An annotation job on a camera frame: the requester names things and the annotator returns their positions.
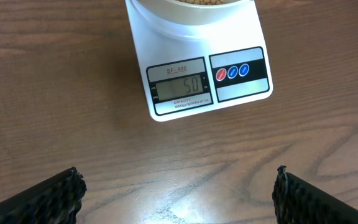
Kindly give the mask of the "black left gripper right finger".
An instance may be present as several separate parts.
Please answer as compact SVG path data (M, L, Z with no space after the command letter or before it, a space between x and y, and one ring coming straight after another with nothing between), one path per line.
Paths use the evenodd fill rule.
M272 200L278 224L358 224L358 210L286 171L278 169Z

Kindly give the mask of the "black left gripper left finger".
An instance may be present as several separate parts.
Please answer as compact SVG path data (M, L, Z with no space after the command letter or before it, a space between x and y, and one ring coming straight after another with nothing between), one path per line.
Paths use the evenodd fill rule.
M0 202L0 224L76 224L86 184L76 167Z

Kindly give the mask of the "white digital kitchen scale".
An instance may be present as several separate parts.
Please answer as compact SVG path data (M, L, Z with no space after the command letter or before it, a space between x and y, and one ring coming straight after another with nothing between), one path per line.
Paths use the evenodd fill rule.
M200 114L268 98L273 80L255 2L198 26L161 19L126 2L151 117Z

